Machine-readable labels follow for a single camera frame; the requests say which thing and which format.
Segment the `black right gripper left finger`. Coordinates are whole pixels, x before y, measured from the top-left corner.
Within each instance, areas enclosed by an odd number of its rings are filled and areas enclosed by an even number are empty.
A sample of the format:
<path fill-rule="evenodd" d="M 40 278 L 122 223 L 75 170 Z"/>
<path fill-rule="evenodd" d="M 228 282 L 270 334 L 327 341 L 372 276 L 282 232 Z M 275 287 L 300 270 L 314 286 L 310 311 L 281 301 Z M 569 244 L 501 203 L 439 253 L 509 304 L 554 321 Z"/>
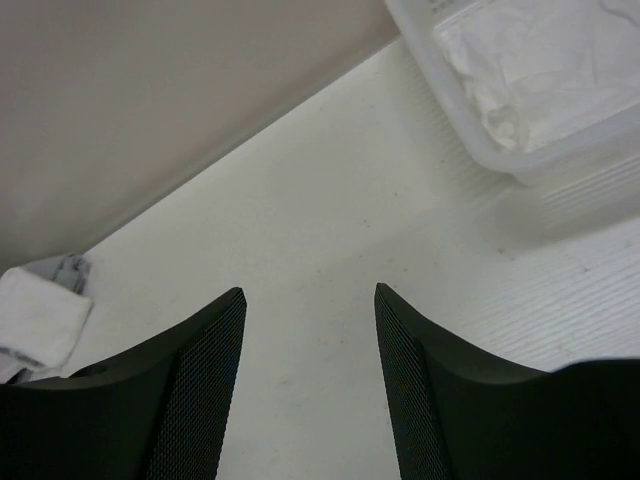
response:
<path fill-rule="evenodd" d="M 215 478 L 245 319 L 235 287 L 68 378 L 2 385 L 2 478 Z"/>

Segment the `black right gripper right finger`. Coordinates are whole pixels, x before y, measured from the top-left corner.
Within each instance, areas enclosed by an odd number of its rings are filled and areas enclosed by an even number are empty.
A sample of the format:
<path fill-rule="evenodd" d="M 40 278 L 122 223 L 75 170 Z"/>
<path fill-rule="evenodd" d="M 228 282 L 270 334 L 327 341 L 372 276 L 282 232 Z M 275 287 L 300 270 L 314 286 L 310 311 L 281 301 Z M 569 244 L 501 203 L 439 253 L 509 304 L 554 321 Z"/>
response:
<path fill-rule="evenodd" d="M 544 372 L 430 321 L 386 284 L 376 332 L 404 479 L 635 479 L 639 363 Z"/>

